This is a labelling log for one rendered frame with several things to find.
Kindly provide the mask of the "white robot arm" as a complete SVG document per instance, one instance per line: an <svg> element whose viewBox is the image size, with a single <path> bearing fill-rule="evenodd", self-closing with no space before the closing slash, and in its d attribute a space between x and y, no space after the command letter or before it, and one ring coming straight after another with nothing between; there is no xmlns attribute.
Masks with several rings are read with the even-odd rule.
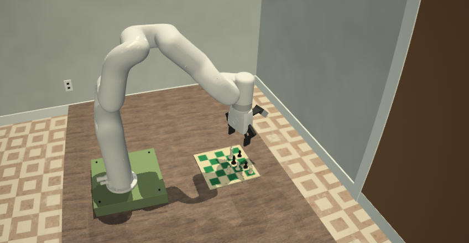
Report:
<svg viewBox="0 0 469 243"><path fill-rule="evenodd" d="M121 33L120 44L104 59L94 102L95 132L107 171L105 176L96 177L97 182L118 194L129 192L138 182L131 170L119 109L124 104L130 69L146 59L150 48L158 47L214 99L237 111L252 108L255 81L247 72L219 73L210 59L171 24L128 27Z"/></svg>

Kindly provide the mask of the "white chess king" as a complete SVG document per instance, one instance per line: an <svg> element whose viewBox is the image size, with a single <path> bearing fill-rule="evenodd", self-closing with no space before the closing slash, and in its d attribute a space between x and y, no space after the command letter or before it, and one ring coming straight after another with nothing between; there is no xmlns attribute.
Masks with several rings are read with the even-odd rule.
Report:
<svg viewBox="0 0 469 243"><path fill-rule="evenodd" d="M231 146L230 147L230 155L228 156L228 159L233 159L232 158L233 157L233 152L232 151L233 151L233 147Z"/></svg>

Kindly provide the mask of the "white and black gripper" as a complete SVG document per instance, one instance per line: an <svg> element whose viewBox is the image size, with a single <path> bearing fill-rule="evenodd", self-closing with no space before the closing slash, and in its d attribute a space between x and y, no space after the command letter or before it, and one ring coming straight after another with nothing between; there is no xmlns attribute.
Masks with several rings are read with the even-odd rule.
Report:
<svg viewBox="0 0 469 243"><path fill-rule="evenodd" d="M243 146L250 144L251 139L256 135L255 130L253 129L253 111L252 109L248 111L237 111L232 105L230 106L229 112L226 113L227 122L228 122L228 134L231 135L235 133L235 130L240 134L244 135ZM249 136L247 136L247 133Z"/></svg>

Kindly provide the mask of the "green and cream chessboard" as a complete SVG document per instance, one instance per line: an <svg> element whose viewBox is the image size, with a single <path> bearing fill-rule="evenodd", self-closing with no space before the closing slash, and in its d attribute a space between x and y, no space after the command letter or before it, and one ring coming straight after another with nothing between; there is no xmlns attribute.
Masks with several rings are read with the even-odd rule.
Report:
<svg viewBox="0 0 469 243"><path fill-rule="evenodd" d="M233 160L228 159L230 147L194 155L196 163L210 190L260 177L241 146L236 145L232 147L233 155L236 156L236 164L231 164ZM241 150L241 157L237 156L239 150ZM240 170L235 170L238 161ZM245 161L247 161L247 169L243 167ZM226 172L228 165L230 166L230 173ZM253 174L248 173L249 166L253 166Z"/></svg>

